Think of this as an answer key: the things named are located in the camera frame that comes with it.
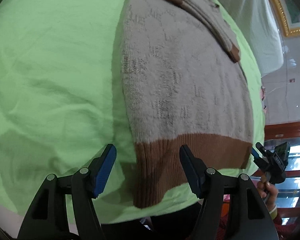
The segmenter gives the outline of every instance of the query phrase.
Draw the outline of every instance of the white cloth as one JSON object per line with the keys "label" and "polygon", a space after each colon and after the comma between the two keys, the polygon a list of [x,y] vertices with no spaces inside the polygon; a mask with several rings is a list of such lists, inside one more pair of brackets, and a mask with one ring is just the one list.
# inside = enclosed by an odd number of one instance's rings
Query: white cloth
{"label": "white cloth", "polygon": [[269,0],[218,0],[241,29],[256,58],[261,76],[283,65],[283,54]]}

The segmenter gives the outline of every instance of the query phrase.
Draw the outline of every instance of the picture frame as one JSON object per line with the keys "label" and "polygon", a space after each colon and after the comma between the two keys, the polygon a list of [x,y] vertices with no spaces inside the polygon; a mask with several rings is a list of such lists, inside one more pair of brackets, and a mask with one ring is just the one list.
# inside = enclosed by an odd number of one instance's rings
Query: picture frame
{"label": "picture frame", "polygon": [[300,36],[300,11],[293,0],[270,0],[285,37]]}

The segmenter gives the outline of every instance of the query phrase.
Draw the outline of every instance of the green fabric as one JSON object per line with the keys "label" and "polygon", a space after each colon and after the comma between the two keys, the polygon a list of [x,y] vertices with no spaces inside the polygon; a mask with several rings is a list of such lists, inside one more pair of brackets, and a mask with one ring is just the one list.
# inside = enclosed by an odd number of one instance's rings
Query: green fabric
{"label": "green fabric", "polygon": [[[146,209],[132,205],[136,157],[120,78],[125,0],[3,0],[0,4],[0,204],[24,215],[44,178],[87,166],[108,143],[117,160],[94,201],[101,223],[159,215],[197,201],[189,185]],[[254,141],[264,118],[255,58],[234,21],[254,116]],[[248,174],[257,168],[249,163]],[[222,170],[237,176],[242,171]],[[69,221],[73,222],[67,198]]]}

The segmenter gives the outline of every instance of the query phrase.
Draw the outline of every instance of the ribbed knit fabric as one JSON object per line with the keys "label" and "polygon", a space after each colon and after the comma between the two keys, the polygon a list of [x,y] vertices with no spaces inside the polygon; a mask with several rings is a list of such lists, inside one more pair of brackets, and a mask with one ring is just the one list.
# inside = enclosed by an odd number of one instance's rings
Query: ribbed knit fabric
{"label": "ribbed knit fabric", "polygon": [[249,158],[252,108],[245,76],[229,52],[235,35],[211,0],[188,1],[204,12],[209,28],[171,1],[127,3],[122,80],[139,208],[159,203],[167,190],[186,182],[178,159],[183,144],[216,169],[245,168]]}

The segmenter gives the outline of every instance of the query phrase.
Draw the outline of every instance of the metal screw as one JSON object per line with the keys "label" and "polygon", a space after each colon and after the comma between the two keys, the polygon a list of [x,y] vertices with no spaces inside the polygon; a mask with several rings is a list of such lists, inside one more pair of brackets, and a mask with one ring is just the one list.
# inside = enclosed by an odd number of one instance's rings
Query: metal screw
{"label": "metal screw", "polygon": [[247,174],[241,174],[241,179],[243,180],[248,180],[249,179],[249,176]]}
{"label": "metal screw", "polygon": [[216,170],[214,168],[207,168],[207,173],[212,175],[216,173]]}
{"label": "metal screw", "polygon": [[86,167],[80,169],[80,173],[81,173],[81,174],[87,174],[88,171],[89,171],[89,169],[86,168]]}
{"label": "metal screw", "polygon": [[49,174],[49,175],[47,176],[47,180],[53,180],[54,177],[55,177],[54,174]]}

